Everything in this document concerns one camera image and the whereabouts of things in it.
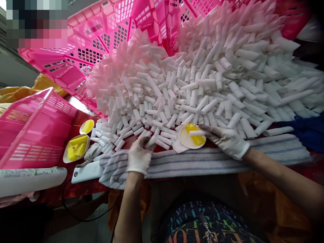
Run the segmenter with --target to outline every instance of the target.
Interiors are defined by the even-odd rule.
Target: pile of paper tubes
[[[276,1],[232,7],[224,1],[204,18],[182,22],[174,56],[136,29],[97,62],[87,96],[108,117],[91,135],[101,145],[95,160],[133,134],[168,150],[182,127],[200,120],[253,139],[292,131],[267,130],[273,122],[324,111],[323,73],[293,57],[299,44],[281,36],[285,17],[274,14]]]

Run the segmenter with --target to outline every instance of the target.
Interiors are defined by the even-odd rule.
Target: person's arm
[[[293,203],[305,212],[313,224],[323,220],[323,186],[253,148],[248,149],[243,156],[243,160],[276,185]]]
[[[136,140],[128,152],[128,176],[113,236],[114,243],[142,242],[140,188],[156,146],[154,144],[144,149],[143,145],[149,139],[144,137]]]
[[[206,137],[224,153],[236,160],[244,160],[276,185],[306,216],[317,224],[324,217],[324,187],[298,174],[263,152],[250,148],[237,132],[232,129],[199,125],[206,131]]]
[[[140,188],[144,175],[129,172],[113,242],[142,242]]]

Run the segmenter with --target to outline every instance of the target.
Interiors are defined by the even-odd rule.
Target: white plate
[[[181,128],[181,129],[180,129],[180,132],[179,132],[180,142],[181,142],[184,146],[186,146],[186,147],[188,147],[188,148],[190,148],[190,149],[199,149],[199,148],[201,148],[202,146],[204,146],[204,144],[206,143],[206,137],[205,137],[205,136],[202,136],[202,137],[204,138],[205,142],[204,142],[202,145],[197,146],[197,145],[195,145],[195,143],[193,142],[191,136],[189,135],[189,133],[187,132],[187,130],[186,130],[185,127]]]
[[[88,133],[84,133],[84,132],[82,132],[82,129],[83,129],[83,127],[84,127],[84,125],[85,125],[85,123],[87,122],[87,121],[85,121],[83,124],[82,124],[82,126],[80,127],[80,134],[89,134],[91,131],[92,131],[92,129],[95,127],[95,122],[94,122],[94,120],[91,120],[92,121],[92,128],[91,128],[91,130],[88,132]]]
[[[64,154],[63,154],[63,162],[64,163],[71,163],[71,162],[74,162],[74,161],[77,161],[77,160],[79,160],[79,159],[82,159],[84,156],[85,156],[85,154],[88,152],[88,149],[89,149],[89,146],[90,146],[90,138],[89,138],[89,136],[88,135],[86,135],[86,134],[81,134],[81,135],[78,135],[78,136],[76,136],[76,137],[74,137],[74,138],[72,138],[71,140],[73,140],[73,139],[76,139],[76,138],[79,138],[79,137],[83,137],[83,136],[87,136],[88,138],[87,138],[87,145],[86,145],[86,147],[85,147],[85,151],[84,151],[84,153],[83,153],[83,155],[81,155],[81,156],[78,156],[78,158],[76,159],[76,160],[73,160],[73,161],[71,161],[69,158],[68,158],[68,145],[69,144],[67,144],[67,146],[65,147],[65,151],[64,151]]]

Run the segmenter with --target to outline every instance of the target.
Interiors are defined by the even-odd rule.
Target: gloved hand
[[[156,144],[151,145],[147,149],[143,148],[145,142],[149,141],[150,137],[143,137],[136,140],[128,152],[128,169],[127,172],[135,171],[147,175],[151,157]]]
[[[204,124],[199,125],[199,128],[206,131],[205,136],[233,159],[242,160],[243,155],[250,147],[250,144],[233,129],[211,127]]]

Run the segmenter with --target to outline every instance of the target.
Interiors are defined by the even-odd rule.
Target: floor
[[[93,194],[93,198],[97,198],[100,193]],[[93,219],[102,215],[108,210],[108,204],[102,204],[88,219]],[[150,243],[150,221],[151,214],[146,215],[142,223],[143,243]],[[110,243],[112,232],[108,228],[108,213],[101,218],[88,222],[80,223],[70,229],[61,231],[44,243]]]

